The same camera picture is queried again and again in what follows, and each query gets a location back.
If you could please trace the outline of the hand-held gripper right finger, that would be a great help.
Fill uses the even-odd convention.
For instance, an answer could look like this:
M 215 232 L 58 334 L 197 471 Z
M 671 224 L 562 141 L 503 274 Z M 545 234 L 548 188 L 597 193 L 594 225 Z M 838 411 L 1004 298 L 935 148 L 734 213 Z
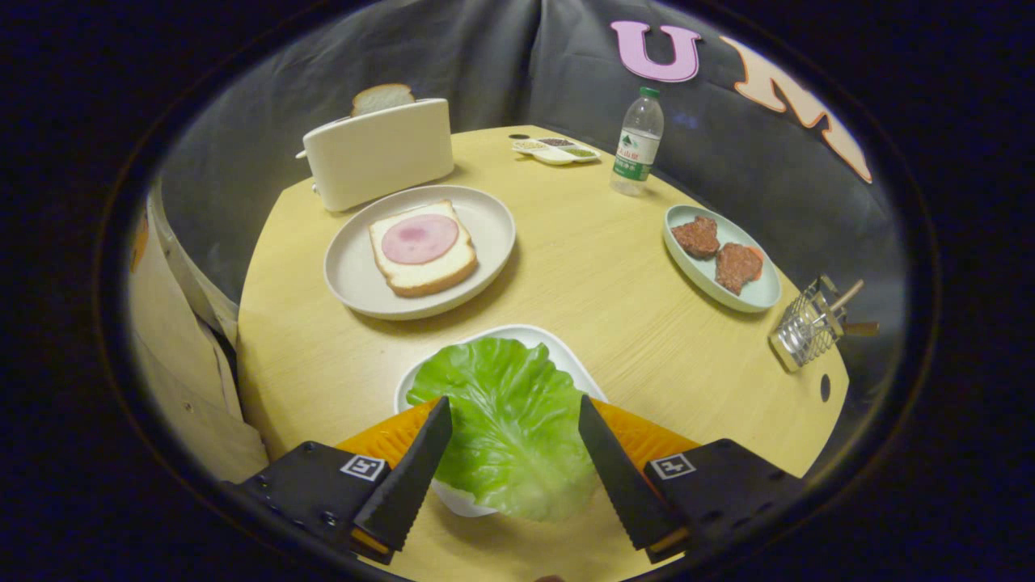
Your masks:
M 805 489 L 734 440 L 700 445 L 588 395 L 579 434 L 625 533 L 651 563 L 736 544 Z

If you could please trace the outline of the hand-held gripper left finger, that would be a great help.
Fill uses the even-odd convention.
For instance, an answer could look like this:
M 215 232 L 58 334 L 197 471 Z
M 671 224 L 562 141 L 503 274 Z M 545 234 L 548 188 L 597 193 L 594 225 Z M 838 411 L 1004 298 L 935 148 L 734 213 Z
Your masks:
M 389 564 L 403 549 L 454 433 L 436 397 L 329 446 L 306 440 L 239 483 L 233 500 L 337 551 Z

